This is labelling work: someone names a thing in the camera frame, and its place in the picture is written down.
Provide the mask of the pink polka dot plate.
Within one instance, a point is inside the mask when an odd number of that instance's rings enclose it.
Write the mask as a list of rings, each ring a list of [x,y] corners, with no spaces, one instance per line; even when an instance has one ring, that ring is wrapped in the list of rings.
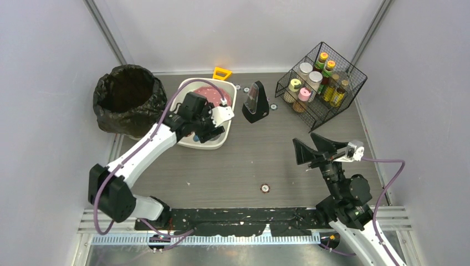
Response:
[[[231,96],[222,88],[220,88],[220,91],[222,92],[224,98],[227,100],[227,105],[232,106]],[[194,90],[194,92],[196,94],[204,96],[208,100],[208,102],[212,103],[215,107],[218,107],[221,104],[222,97],[218,90],[216,90],[212,86],[202,86]]]

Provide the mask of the yellow label oil bottle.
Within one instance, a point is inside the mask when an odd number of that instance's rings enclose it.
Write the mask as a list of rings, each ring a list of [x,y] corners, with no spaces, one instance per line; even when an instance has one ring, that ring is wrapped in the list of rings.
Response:
[[[349,87],[349,81],[347,79],[343,79],[339,85],[337,86],[337,88],[335,89],[333,95],[332,95],[332,98],[330,99],[329,101],[329,104],[332,106],[332,107],[339,107],[344,99],[344,97],[346,96],[347,94],[347,90],[348,90],[348,87]]]

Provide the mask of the yellow oil bottle brown cap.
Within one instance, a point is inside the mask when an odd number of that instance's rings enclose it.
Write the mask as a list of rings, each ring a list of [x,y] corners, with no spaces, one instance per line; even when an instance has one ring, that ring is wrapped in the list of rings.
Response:
[[[339,86],[339,79],[340,79],[340,75],[337,73],[332,74],[331,77],[329,78],[329,82],[323,93],[323,100],[325,102],[328,103],[333,97],[333,93]]]

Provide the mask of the pink lid spice shaker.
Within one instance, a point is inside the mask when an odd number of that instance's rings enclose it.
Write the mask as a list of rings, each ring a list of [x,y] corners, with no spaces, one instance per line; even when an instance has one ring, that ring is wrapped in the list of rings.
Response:
[[[292,108],[297,113],[303,113],[307,110],[307,103],[311,97],[311,91],[307,88],[301,88]]]

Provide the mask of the black wire basket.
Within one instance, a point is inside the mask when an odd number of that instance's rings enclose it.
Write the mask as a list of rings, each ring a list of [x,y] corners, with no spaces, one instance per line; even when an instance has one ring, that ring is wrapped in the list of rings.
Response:
[[[329,56],[327,61],[333,60],[334,62],[336,62],[336,66],[332,74],[337,73],[340,75],[339,83],[343,79],[347,79],[349,81],[350,84],[347,90],[347,94],[344,97],[341,105],[335,108],[332,107],[329,102],[327,103],[323,100],[324,92],[322,94],[317,93],[314,100],[310,103],[307,103],[307,110],[303,113],[297,113],[292,108],[293,103],[287,103],[283,99],[283,95],[289,85],[289,82],[294,78],[299,79],[302,82],[302,88],[309,89],[308,84],[305,84],[296,73],[296,67],[302,62],[308,62],[312,66],[314,66],[314,63],[321,52],[328,53]],[[325,124],[326,122],[328,122],[329,120],[349,108],[366,81],[367,76],[361,70],[359,70],[355,65],[350,63],[344,56],[335,51],[331,46],[329,46],[325,42],[320,42],[307,55],[302,57],[302,59],[291,68],[291,70],[286,72],[278,80],[277,85],[275,87],[275,97],[282,98],[282,100],[290,107],[290,109],[309,126],[310,131],[313,131],[317,127]]]

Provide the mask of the grain jar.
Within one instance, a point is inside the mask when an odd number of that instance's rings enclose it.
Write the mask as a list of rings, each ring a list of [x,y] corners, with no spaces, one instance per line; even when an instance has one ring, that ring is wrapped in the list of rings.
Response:
[[[309,83],[309,74],[313,71],[313,66],[308,62],[302,62],[296,67],[296,73],[305,83]]]
[[[308,100],[309,103],[312,102],[317,95],[322,79],[323,75],[318,71],[312,71],[309,73],[307,80],[308,88],[311,90],[311,96]]]

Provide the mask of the yellow lid spice shaker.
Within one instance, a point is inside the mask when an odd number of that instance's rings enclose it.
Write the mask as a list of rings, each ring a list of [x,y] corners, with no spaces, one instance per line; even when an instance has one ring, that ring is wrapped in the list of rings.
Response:
[[[298,91],[301,88],[302,88],[302,82],[296,78],[292,79],[289,82],[289,85],[285,90],[283,99],[289,104],[296,102],[296,100],[298,99]]]

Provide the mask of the red sauce bottle yellow cap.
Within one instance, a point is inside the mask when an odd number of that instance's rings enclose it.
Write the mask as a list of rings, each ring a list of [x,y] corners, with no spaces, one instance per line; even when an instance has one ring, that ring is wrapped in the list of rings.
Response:
[[[321,81],[321,84],[319,86],[319,89],[318,89],[318,93],[319,94],[322,94],[324,92],[324,90],[326,89],[326,87],[328,86],[328,83],[329,83],[329,79],[333,73],[333,70],[336,66],[336,62],[334,62],[333,60],[328,60],[325,65],[324,65],[324,69],[322,70],[322,81]]]

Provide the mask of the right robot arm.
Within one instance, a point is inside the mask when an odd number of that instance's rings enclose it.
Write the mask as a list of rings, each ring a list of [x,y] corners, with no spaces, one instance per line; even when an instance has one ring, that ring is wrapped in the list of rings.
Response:
[[[377,222],[379,208],[368,204],[372,195],[367,179],[344,175],[344,163],[363,160],[363,142],[333,141],[314,132],[310,137],[314,148],[297,138],[293,145],[297,165],[318,168],[330,192],[316,205],[320,220],[340,234],[364,265],[405,265]]]

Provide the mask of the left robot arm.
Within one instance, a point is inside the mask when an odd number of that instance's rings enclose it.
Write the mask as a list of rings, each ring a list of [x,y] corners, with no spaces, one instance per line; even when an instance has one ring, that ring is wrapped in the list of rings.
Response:
[[[129,217],[158,221],[168,216],[168,206],[155,197],[143,197],[131,189],[141,174],[166,150],[184,137],[196,134],[201,143],[224,133],[223,123],[234,117],[227,99],[218,106],[204,96],[189,92],[175,112],[166,107],[151,130],[124,155],[107,166],[96,164],[89,172],[89,202],[93,205],[94,225],[99,234],[98,211],[113,223]]]

